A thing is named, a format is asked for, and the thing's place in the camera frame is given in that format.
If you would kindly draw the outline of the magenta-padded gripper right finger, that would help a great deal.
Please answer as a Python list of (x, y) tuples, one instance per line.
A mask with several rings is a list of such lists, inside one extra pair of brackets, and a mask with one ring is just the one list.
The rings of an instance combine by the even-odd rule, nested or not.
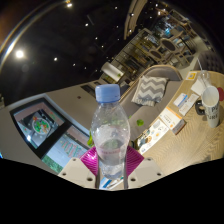
[(137, 150), (128, 146), (124, 169), (124, 188), (134, 189), (152, 183), (164, 174), (151, 158), (144, 158)]

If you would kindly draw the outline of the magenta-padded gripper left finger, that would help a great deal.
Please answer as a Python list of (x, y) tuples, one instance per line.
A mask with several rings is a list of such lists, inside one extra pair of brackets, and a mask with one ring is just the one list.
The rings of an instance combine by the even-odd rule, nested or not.
[(100, 174), (96, 148), (92, 147), (80, 158), (72, 157), (58, 176), (84, 188), (98, 189)]

